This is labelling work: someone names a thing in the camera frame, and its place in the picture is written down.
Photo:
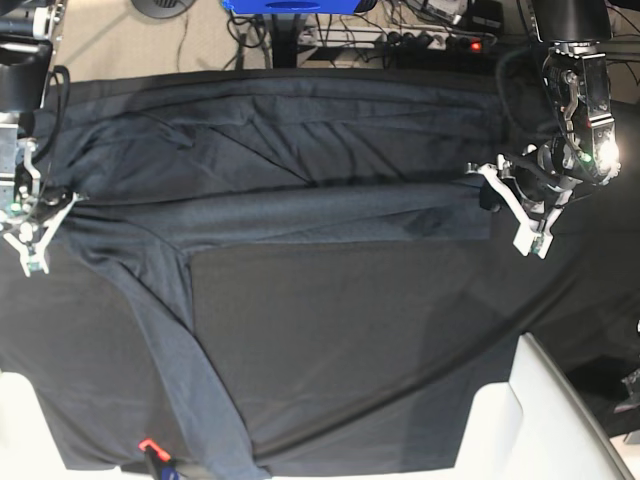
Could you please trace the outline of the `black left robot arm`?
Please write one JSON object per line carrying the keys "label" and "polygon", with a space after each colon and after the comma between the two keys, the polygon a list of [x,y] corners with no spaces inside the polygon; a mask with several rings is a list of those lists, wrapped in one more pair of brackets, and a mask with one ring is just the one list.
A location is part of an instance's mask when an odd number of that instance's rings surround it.
{"label": "black left robot arm", "polygon": [[613,34],[603,1],[531,1],[528,9],[547,50],[540,77],[553,118],[528,131],[503,100],[505,116],[530,145],[520,154],[501,153],[493,163],[470,163],[466,171],[482,176],[489,188],[481,197],[484,209],[512,212],[520,254],[545,258],[552,227],[575,201],[575,189],[604,187],[621,170],[607,59],[598,49]]}

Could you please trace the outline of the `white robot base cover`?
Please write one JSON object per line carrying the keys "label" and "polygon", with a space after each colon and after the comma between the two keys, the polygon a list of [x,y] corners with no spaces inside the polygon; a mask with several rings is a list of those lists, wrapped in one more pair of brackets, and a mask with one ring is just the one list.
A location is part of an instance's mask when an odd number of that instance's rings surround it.
{"label": "white robot base cover", "polygon": [[531,334],[510,376],[473,398],[456,479],[632,479],[634,475],[567,378]]}

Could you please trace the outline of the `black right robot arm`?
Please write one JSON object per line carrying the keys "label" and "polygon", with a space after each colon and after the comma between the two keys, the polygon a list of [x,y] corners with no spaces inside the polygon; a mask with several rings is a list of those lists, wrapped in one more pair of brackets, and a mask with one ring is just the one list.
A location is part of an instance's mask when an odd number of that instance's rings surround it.
{"label": "black right robot arm", "polygon": [[[83,196],[52,188],[39,163],[51,153],[70,97],[70,75],[55,57],[63,38],[65,1],[1,3],[1,237],[18,254],[26,277],[49,272],[47,248]],[[53,129],[33,136],[34,115],[56,84]]]}

